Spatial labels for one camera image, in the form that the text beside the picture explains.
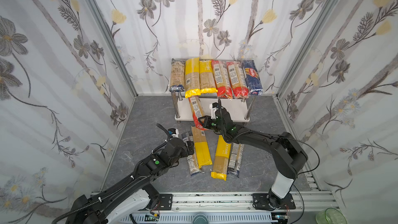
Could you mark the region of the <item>yellow bottom spaghetti pack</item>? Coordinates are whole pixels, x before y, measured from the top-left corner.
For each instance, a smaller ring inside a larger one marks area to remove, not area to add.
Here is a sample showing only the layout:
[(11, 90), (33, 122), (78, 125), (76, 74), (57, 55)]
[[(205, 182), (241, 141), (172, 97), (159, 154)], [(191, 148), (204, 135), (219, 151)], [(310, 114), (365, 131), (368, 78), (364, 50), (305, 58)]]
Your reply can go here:
[(218, 137), (218, 144), (213, 162), (211, 177), (214, 179), (227, 180), (228, 164), (231, 152), (231, 144), (228, 144), (223, 137)]

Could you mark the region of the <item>red banded spaghetti pack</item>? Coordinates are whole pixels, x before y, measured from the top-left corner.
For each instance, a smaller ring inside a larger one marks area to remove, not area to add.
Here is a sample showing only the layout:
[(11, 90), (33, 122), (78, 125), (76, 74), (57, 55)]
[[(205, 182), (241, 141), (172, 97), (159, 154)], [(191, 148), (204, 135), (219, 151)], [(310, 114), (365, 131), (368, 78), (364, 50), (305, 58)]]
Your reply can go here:
[(198, 96), (192, 96), (192, 97), (188, 98), (188, 100), (190, 102), (190, 108), (191, 108), (191, 111), (192, 111), (192, 118), (193, 118), (193, 121), (194, 121), (194, 124), (195, 124), (196, 128), (198, 128), (199, 130), (205, 131), (206, 129), (199, 122), (199, 118), (205, 116), (205, 113), (204, 113), (202, 105), (201, 105), (200, 98)]

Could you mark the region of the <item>clear spaghetti pack barcode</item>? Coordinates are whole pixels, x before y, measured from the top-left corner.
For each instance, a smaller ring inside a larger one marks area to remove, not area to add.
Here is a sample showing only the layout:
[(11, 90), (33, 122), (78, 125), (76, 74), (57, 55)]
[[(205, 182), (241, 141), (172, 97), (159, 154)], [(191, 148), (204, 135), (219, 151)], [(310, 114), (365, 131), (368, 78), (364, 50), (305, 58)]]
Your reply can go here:
[(244, 145), (233, 143), (227, 173), (239, 177)]

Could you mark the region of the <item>red spaghetti pack with label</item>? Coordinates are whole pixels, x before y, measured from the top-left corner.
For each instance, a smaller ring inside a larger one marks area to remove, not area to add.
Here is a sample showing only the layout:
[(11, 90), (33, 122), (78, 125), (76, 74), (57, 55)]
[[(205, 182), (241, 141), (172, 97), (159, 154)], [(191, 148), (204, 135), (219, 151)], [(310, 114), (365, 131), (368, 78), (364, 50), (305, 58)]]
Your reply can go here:
[(232, 87), (228, 75), (227, 65), (224, 61), (211, 61), (218, 98), (233, 99)]

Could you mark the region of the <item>blue Barilla spaghetti pack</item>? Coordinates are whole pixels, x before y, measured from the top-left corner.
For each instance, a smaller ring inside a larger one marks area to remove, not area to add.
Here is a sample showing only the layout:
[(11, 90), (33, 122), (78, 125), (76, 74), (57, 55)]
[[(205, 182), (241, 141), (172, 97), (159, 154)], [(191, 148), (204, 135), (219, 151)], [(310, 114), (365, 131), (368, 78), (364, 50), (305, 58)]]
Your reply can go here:
[(246, 85), (248, 86), (249, 94), (262, 95), (263, 87), (255, 62), (253, 60), (243, 60), (241, 64), (244, 70)]

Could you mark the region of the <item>dark blue clear spaghetti pack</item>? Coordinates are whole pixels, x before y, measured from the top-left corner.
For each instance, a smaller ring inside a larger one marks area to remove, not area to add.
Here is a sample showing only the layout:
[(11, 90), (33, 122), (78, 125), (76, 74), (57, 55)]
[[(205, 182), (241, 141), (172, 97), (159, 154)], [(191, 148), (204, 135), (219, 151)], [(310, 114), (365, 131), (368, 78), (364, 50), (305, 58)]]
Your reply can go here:
[(172, 59), (171, 63), (171, 77), (170, 77), (170, 92), (185, 91), (185, 61)]

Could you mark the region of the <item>yellow-banded whole wheat pack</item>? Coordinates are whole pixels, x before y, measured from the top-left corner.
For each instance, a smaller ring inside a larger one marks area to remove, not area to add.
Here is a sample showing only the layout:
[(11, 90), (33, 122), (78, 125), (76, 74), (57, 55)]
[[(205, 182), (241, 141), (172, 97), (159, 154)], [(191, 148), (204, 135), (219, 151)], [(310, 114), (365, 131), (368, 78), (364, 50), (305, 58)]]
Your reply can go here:
[(185, 80), (185, 98), (201, 95), (200, 58), (192, 58), (186, 61)]

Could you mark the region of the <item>clear blue-end spaghetti pack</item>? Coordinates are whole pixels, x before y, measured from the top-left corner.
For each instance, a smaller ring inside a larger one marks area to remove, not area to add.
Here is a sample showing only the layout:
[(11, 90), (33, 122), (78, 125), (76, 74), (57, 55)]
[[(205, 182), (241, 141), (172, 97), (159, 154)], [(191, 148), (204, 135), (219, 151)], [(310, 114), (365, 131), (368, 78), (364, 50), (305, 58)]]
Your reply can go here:
[(199, 168), (197, 156), (195, 153), (195, 146), (194, 146), (192, 132), (189, 131), (189, 132), (182, 133), (181, 137), (188, 149), (187, 162), (188, 162), (188, 166), (189, 166), (189, 170), (190, 170), (190, 175), (193, 176), (193, 175), (202, 173), (202, 170)]

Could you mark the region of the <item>yellow whole wheat spaghetti pack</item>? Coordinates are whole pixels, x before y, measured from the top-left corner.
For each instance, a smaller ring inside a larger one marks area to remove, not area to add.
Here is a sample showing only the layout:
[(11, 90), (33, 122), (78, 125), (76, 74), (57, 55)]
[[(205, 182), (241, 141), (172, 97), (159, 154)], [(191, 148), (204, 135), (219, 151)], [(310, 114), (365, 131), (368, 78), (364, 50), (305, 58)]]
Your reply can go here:
[(203, 166), (212, 165), (210, 151), (205, 136), (205, 131), (200, 130), (196, 127), (191, 127), (193, 142), (195, 147), (195, 154), (197, 156), (199, 168)]

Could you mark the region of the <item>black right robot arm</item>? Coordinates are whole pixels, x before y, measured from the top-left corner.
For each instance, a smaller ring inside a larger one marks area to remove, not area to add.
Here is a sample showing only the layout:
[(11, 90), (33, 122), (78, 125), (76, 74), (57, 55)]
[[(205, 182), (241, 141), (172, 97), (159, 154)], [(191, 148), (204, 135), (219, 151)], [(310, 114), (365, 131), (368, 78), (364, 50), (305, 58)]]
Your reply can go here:
[(265, 200), (257, 200), (266, 211), (273, 211), (285, 205), (291, 187), (308, 161), (308, 155), (290, 133), (267, 134), (251, 130), (234, 123), (221, 100), (212, 104), (211, 115), (198, 118), (200, 126), (213, 130), (228, 144), (252, 146), (272, 155), (278, 170), (275, 181)]

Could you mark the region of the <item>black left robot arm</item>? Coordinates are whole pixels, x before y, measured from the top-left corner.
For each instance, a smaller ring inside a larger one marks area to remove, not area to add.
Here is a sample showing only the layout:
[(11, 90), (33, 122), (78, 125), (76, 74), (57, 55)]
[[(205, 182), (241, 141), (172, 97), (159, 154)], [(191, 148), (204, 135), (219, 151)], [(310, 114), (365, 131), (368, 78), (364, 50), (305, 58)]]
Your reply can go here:
[(194, 149), (183, 140), (171, 138), (139, 161), (128, 176), (90, 198), (79, 197), (69, 212), (55, 218), (52, 223), (65, 219), (67, 224), (110, 224), (112, 212), (139, 190), (147, 194), (144, 197), (147, 203), (139, 209), (147, 208), (149, 203), (157, 204), (159, 193), (151, 183), (177, 166), (179, 159), (193, 154)]

